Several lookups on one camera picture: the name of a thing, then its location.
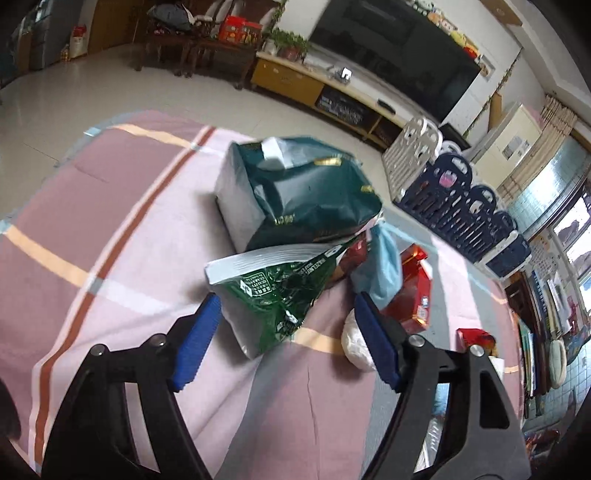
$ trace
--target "dark green bag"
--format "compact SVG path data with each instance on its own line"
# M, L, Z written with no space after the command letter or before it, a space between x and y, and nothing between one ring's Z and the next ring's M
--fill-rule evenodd
M353 155L310 137L232 144L216 193L238 252L352 235L382 208Z

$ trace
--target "round cushion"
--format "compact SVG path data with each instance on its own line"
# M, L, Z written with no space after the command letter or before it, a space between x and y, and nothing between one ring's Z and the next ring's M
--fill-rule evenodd
M552 388L558 388L566 379L566 348L562 340L553 340L550 343L548 354L550 368L550 383Z

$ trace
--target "wooden cabinet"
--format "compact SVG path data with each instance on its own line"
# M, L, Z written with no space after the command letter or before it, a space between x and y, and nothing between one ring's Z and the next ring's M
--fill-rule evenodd
M144 32L138 24L145 19L149 8L144 0L98 0L92 19L88 53L132 43L137 31Z
M288 67L259 59L251 82L307 106L314 106L324 83Z
M352 85L338 82L324 69L305 66L261 51L256 56L256 68L251 78L253 86L303 103L356 132L362 141L370 140L385 150L406 123Z

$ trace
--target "drawer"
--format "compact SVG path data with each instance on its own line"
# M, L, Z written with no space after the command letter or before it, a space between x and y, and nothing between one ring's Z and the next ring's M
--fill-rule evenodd
M297 102L313 106L324 83L267 60L259 60L251 82Z

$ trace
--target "blue gripper pad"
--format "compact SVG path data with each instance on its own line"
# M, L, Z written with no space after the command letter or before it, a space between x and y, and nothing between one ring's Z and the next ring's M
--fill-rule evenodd
M400 382L398 353L379 324L371 307L361 296L355 297L355 320L374 359L379 377L394 390Z
M201 366L207 347L212 341L222 317L222 304L217 295L209 295L201 304L197 320L177 352L173 376L170 378L174 391L181 391L191 383Z

